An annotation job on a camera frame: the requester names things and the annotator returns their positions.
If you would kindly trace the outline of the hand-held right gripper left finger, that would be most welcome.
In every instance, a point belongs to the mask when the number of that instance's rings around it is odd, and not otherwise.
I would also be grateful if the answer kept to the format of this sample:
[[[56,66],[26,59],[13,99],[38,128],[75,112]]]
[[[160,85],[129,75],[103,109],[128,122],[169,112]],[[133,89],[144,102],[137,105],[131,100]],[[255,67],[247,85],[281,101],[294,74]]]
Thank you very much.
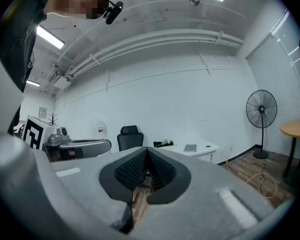
[[[130,206],[108,196],[99,183],[101,164],[83,161],[78,173],[58,176],[75,160],[51,163],[21,139],[0,134],[0,201],[37,239],[145,239],[133,228]]]

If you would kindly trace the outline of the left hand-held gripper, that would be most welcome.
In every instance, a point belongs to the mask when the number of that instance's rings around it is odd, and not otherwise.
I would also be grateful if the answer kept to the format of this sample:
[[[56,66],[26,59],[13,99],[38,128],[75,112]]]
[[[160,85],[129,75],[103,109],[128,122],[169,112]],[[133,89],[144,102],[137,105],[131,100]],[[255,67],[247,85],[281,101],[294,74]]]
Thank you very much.
[[[65,127],[57,127],[28,115],[22,138],[32,149],[44,151],[53,162],[54,150],[65,150],[74,159],[93,158],[107,153],[112,143],[108,139],[71,140]]]

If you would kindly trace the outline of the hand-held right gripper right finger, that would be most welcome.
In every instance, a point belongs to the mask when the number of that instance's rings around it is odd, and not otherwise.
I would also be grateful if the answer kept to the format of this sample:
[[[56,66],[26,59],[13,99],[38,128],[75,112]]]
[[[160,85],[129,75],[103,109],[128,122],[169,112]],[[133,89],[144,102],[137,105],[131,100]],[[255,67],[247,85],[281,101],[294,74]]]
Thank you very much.
[[[136,226],[140,240],[265,240],[289,210],[274,208],[258,191],[219,165],[165,149],[186,166],[187,190],[168,204],[150,204]]]

